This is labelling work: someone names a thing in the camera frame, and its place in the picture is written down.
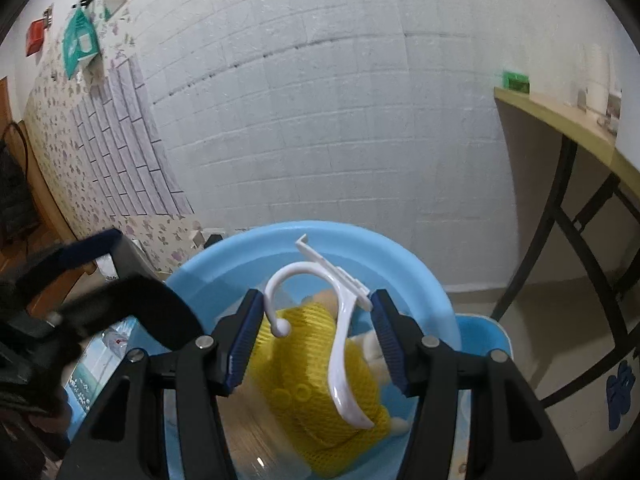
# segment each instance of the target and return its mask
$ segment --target yellow mesh bag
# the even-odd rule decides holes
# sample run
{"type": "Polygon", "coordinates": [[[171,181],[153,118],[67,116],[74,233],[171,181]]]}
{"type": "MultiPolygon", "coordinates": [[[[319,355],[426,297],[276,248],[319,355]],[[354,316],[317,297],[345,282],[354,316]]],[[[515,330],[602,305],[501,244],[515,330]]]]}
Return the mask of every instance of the yellow mesh bag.
{"type": "Polygon", "coordinates": [[[282,310],[278,316],[291,323],[290,335],[274,338],[264,319],[248,373],[291,445],[316,474],[331,478],[389,434],[389,414],[380,404],[378,384],[362,350],[350,340],[344,355],[347,378],[358,405],[375,426],[359,430],[338,414],[327,382],[336,326],[321,304],[282,310]]]}

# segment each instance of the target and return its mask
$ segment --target black bag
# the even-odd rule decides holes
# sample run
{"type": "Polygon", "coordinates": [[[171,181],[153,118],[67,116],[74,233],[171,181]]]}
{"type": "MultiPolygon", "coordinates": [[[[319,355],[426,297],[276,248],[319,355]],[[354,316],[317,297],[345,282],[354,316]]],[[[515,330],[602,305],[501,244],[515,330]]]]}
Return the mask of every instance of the black bag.
{"type": "Polygon", "coordinates": [[[27,141],[20,126],[12,121],[0,137],[0,249],[18,238],[28,237],[40,223],[27,184],[28,168],[27,141]],[[24,173],[4,142],[4,136],[11,127],[18,132],[24,146],[24,173]]]}

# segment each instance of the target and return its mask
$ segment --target metal screw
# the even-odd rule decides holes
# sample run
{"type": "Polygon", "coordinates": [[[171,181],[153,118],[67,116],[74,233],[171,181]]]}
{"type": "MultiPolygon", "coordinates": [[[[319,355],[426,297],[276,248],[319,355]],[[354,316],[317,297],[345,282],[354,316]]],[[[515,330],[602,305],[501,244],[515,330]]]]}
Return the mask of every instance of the metal screw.
{"type": "Polygon", "coordinates": [[[426,348],[437,348],[440,340],[434,335],[426,335],[422,338],[421,343],[426,348]]]}
{"type": "Polygon", "coordinates": [[[210,335],[201,335],[196,339],[196,346],[201,350],[209,348],[211,345],[213,345],[213,338],[210,335]]]}
{"type": "Polygon", "coordinates": [[[52,327],[57,327],[60,323],[62,323],[62,314],[59,312],[49,312],[47,315],[47,323],[49,323],[52,327]]]}
{"type": "Polygon", "coordinates": [[[509,355],[504,350],[496,348],[495,350],[491,350],[489,357],[497,363],[505,363],[509,358],[509,355]]]}
{"type": "Polygon", "coordinates": [[[142,358],[145,356],[145,352],[140,348],[134,348],[131,352],[127,353],[127,359],[131,363],[137,363],[142,361],[142,358]]]}

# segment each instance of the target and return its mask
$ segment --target black metal table leg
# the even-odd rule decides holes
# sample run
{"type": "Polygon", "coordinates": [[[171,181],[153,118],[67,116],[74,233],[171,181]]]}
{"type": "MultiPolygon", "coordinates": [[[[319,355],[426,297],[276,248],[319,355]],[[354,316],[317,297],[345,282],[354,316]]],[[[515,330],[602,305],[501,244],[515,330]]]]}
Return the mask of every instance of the black metal table leg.
{"type": "Polygon", "coordinates": [[[572,396],[575,392],[583,389],[587,384],[593,383],[597,378],[602,377],[636,347],[639,338],[640,324],[633,328],[629,336],[626,337],[622,343],[617,344],[611,352],[600,359],[585,373],[542,399],[540,401],[542,402],[542,406],[545,408],[553,406],[561,400],[565,400],[567,397],[572,396]]]}
{"type": "Polygon", "coordinates": [[[605,179],[598,190],[593,194],[589,201],[584,205],[580,212],[574,218],[574,227],[581,233],[587,224],[593,220],[598,211],[602,209],[613,194],[618,189],[620,184],[620,177],[615,173],[609,173],[609,176],[605,179]]]}
{"type": "Polygon", "coordinates": [[[542,212],[542,217],[540,218],[536,232],[533,235],[529,248],[527,249],[527,253],[509,282],[507,290],[495,305],[494,311],[491,314],[491,317],[495,320],[500,321],[500,318],[504,315],[514,298],[524,286],[533,266],[540,257],[540,253],[545,246],[546,240],[549,238],[549,233],[554,226],[554,211],[562,204],[566,188],[569,185],[569,179],[571,178],[571,171],[574,166],[575,152],[577,148],[578,145],[573,140],[562,136],[562,145],[560,147],[560,156],[558,158],[558,166],[556,167],[556,175],[554,176],[549,196],[546,199],[545,209],[542,212]]]}
{"type": "Polygon", "coordinates": [[[615,292],[616,297],[620,300],[624,298],[625,294],[628,293],[629,289],[631,289],[638,280],[640,280],[640,250],[638,250],[634,259],[631,260],[625,273],[613,284],[613,292],[615,292]]]}
{"type": "Polygon", "coordinates": [[[640,223],[640,211],[636,209],[636,206],[633,204],[633,202],[631,202],[631,200],[629,200],[628,196],[625,195],[625,193],[619,187],[616,188],[614,193],[620,199],[620,202],[622,202],[626,209],[633,215],[636,221],[640,223]]]}
{"type": "Polygon", "coordinates": [[[558,222],[558,227],[562,229],[567,241],[580,258],[584,270],[587,271],[587,276],[596,290],[604,315],[607,317],[613,342],[616,346],[620,345],[627,338],[625,319],[622,317],[620,307],[616,301],[616,295],[609,285],[602,267],[600,267],[587,242],[580,236],[578,229],[574,227],[566,213],[561,209],[557,209],[554,219],[558,222]]]}

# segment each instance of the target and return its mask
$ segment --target white plastic hanger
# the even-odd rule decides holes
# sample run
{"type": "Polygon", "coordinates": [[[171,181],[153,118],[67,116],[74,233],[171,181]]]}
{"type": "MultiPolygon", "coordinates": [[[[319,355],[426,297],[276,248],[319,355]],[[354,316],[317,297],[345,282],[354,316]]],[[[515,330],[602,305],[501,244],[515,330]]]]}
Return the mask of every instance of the white plastic hanger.
{"type": "Polygon", "coordinates": [[[347,341],[351,316],[356,304],[370,312],[372,309],[369,300],[369,289],[358,280],[350,276],[340,267],[335,267],[327,259],[306,244],[308,238],[305,235],[296,241],[298,250],[306,256],[308,262],[295,262],[282,267],[267,282],[264,289],[264,313],[271,324],[271,333],[276,337],[285,337],[291,332],[291,325],[286,319],[276,316],[273,306],[273,296],[276,289],[291,276],[296,274],[314,274],[328,282],[338,297],[338,321],[335,331],[334,344],[329,357],[328,383],[329,393],[342,419],[354,428],[370,430],[373,422],[360,409],[353,397],[353,393],[347,382],[347,374],[344,368],[344,346],[347,341]]]}

